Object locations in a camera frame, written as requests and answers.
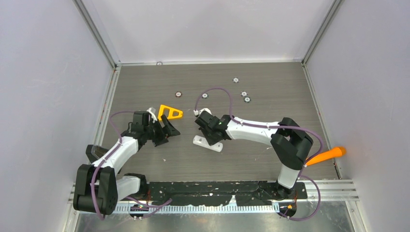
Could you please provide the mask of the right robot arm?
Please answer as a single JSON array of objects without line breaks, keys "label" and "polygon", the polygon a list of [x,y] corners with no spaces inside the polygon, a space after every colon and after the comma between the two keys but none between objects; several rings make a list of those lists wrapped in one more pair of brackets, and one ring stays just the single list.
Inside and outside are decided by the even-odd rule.
[{"label": "right robot arm", "polygon": [[196,135],[195,145],[221,152],[223,140],[248,140],[269,145],[281,162],[281,170],[273,185],[273,194],[280,199],[295,193],[295,183],[312,148],[313,140],[291,118],[280,122],[256,122],[223,115],[218,118],[208,109],[194,112],[195,123],[202,136]]}]

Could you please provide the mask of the white remote control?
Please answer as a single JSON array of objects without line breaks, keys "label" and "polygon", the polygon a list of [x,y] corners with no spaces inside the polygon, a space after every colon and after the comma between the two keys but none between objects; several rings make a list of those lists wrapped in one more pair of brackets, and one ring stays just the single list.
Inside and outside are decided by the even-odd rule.
[{"label": "white remote control", "polygon": [[192,142],[194,145],[197,145],[197,146],[200,146],[200,147],[212,150],[212,151],[216,151],[216,152],[221,152],[223,149],[223,144],[221,142],[217,142],[214,145],[210,145],[207,142],[206,138],[199,136],[199,135],[195,135]]}]

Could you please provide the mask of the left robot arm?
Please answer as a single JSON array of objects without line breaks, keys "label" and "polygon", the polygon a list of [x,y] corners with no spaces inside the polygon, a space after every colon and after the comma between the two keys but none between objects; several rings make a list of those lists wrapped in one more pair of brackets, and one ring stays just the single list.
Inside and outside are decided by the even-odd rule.
[{"label": "left robot arm", "polygon": [[117,179],[117,174],[148,141],[159,146],[167,143],[170,137],[179,135],[180,131],[165,115],[157,118],[151,108],[134,111],[127,129],[118,133],[115,145],[105,149],[102,157],[78,168],[73,208],[104,218],[113,213],[120,200],[127,197],[143,200],[149,189],[146,177],[128,173]]}]

